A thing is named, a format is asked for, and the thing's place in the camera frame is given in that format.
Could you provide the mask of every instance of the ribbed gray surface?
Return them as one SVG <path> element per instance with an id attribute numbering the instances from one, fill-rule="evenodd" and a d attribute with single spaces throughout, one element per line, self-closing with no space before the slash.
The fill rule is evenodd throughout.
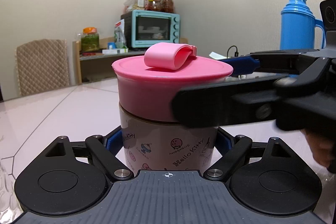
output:
<path id="1" fill-rule="evenodd" d="M 291 218 L 263 216 L 236 202 L 225 185 L 195 171 L 143 170 L 117 182 L 95 207 L 62 218 L 26 213 L 16 224 L 322 224 L 313 213 Z"/>

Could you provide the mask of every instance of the white hello kitty cup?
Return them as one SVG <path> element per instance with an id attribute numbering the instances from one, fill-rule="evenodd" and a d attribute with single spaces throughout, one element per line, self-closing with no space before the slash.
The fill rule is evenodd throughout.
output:
<path id="1" fill-rule="evenodd" d="M 126 165 L 145 170 L 200 170 L 210 166 L 216 128 L 185 128 L 170 102 L 184 87 L 211 83 L 233 68 L 196 56 L 187 44 L 159 43 L 145 56 L 115 61 Z"/>

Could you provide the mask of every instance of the oven glass window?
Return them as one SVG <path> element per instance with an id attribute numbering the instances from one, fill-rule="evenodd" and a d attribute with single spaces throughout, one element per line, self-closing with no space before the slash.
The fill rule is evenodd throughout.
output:
<path id="1" fill-rule="evenodd" d="M 137 17 L 136 40 L 170 40 L 170 19 Z"/>

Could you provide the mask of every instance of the camera lens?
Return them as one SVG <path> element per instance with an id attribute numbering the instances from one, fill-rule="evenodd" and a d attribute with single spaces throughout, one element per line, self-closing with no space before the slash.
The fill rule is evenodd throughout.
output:
<path id="1" fill-rule="evenodd" d="M 334 10 L 331 7 L 327 7 L 325 10 L 325 15 L 327 17 L 327 20 L 329 23 L 334 23 L 335 21 L 335 13 Z"/>

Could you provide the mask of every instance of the pink strap handle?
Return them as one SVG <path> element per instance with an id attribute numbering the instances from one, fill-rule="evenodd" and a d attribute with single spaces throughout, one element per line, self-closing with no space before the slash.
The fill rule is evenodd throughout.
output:
<path id="1" fill-rule="evenodd" d="M 145 53 L 147 67 L 178 70 L 189 56 L 195 57 L 197 48 L 188 44 L 160 42 L 151 46 Z"/>

